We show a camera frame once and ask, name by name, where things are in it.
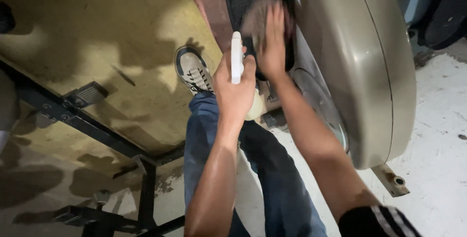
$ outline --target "jeans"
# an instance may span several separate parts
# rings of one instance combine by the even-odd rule
[[[219,118],[216,97],[210,92],[196,94],[189,108],[191,116],[186,128],[184,155],[186,206],[193,197],[213,146]],[[245,121],[239,141],[261,183],[266,236],[326,236],[324,224],[292,157],[276,137],[256,122]],[[249,236],[235,210],[229,236]]]

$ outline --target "beige car panel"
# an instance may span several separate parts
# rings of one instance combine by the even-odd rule
[[[402,154],[412,132],[415,74],[397,1],[299,0],[296,20],[342,115],[354,166]]]

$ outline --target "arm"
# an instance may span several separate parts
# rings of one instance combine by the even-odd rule
[[[310,167],[336,222],[356,207],[378,205],[334,134],[316,116],[284,72],[283,8],[268,10],[266,44],[258,59],[282,103],[290,134]]]
[[[213,76],[219,105],[217,133],[186,211],[185,236],[227,236],[229,233],[235,200],[237,141],[254,99],[253,56],[246,57],[244,66],[240,84],[231,84],[230,52],[226,52]]]

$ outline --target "white sneaker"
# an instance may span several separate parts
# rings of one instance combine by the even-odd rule
[[[175,71],[193,95],[202,91],[214,92],[213,80],[206,62],[191,46],[180,47],[175,54]]]

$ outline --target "striped sleeve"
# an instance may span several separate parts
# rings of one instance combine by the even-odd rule
[[[342,237],[421,237],[407,218],[394,207],[358,207],[339,220]]]

